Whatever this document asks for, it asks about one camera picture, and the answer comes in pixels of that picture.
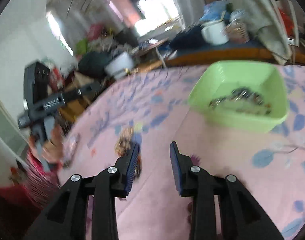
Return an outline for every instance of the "bed sheet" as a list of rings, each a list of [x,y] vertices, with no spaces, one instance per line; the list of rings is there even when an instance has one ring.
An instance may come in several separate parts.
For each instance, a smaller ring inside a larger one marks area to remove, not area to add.
[[[189,93],[206,68],[157,70],[118,81],[72,128],[69,136],[80,134],[80,141],[70,168],[59,171],[62,184],[73,174],[95,176],[113,165],[122,128],[134,127],[142,173],[127,199],[116,199],[119,239],[188,239],[191,199],[181,198],[175,188],[169,157],[173,140],[210,174],[235,174],[286,240],[305,223],[305,67],[278,66],[290,112],[266,134],[209,125],[190,110]]]

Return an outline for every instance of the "green object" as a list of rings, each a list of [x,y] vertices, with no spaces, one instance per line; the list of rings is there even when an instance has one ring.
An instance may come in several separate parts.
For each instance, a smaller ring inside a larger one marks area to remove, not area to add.
[[[84,55],[87,52],[87,45],[88,45],[88,40],[87,39],[82,39],[76,44],[76,54],[77,55]]]
[[[259,93],[265,104],[271,104],[271,113],[254,115],[209,107],[213,99],[230,95],[240,87]],[[204,114],[208,122],[257,132],[269,132],[281,124],[289,109],[286,88],[278,69],[269,63],[241,60],[212,64],[193,88],[188,103],[192,109]]]

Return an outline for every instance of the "human hand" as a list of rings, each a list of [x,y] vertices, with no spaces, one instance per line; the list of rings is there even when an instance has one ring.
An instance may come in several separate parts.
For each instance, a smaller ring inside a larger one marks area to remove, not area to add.
[[[64,156],[63,144],[62,144],[61,127],[56,125],[51,130],[51,140],[47,140],[43,145],[42,157],[50,164],[58,163]],[[35,137],[30,136],[28,139],[28,145],[31,153],[37,159],[39,159],[38,151],[35,146]]]

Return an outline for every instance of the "red sleeve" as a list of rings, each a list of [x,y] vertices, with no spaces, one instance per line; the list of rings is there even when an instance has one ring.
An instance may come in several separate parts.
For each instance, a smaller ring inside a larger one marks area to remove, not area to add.
[[[42,209],[59,189],[57,168],[46,172],[39,160],[30,150],[27,151],[27,181],[25,189],[27,196],[35,206]]]

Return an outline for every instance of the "screw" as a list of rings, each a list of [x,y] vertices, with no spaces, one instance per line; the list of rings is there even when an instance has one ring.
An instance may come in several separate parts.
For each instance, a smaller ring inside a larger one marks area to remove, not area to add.
[[[78,174],[75,174],[73,176],[71,176],[70,178],[73,182],[79,181],[80,180],[80,176]]]
[[[111,166],[107,169],[108,173],[116,173],[117,172],[117,168],[114,166]]]
[[[194,173],[198,173],[198,172],[200,172],[200,167],[198,167],[198,166],[192,166],[192,167],[190,168],[190,170],[191,170],[192,172],[194,172]]]
[[[230,182],[235,182],[237,180],[237,178],[234,175],[228,175],[227,180]]]

